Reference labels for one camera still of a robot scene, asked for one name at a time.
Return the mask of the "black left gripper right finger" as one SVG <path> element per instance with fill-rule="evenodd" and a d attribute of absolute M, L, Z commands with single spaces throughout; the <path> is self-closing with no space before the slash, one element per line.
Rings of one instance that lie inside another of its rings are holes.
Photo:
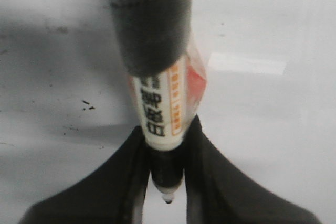
<path fill-rule="evenodd" d="M 234 166 L 203 133 L 197 116 L 185 141 L 187 223 L 320 223 Z"/>

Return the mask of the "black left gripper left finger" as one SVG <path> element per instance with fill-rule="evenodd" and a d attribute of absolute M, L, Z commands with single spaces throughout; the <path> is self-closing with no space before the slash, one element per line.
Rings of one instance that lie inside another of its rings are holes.
<path fill-rule="evenodd" d="M 89 176 L 32 205 L 20 223 L 142 223 L 149 160 L 141 127 Z"/>

